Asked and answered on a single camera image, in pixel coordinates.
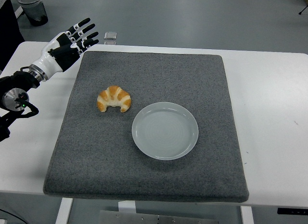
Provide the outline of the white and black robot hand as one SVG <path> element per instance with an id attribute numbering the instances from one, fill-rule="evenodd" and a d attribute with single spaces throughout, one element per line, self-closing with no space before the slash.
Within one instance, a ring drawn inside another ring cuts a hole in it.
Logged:
<path id="1" fill-rule="evenodd" d="M 99 41 L 93 38 L 98 32 L 90 34 L 95 24 L 88 24 L 86 18 L 56 35 L 43 49 L 41 57 L 30 65 L 42 81 L 49 80 L 55 73 L 68 70 L 81 55 Z"/>

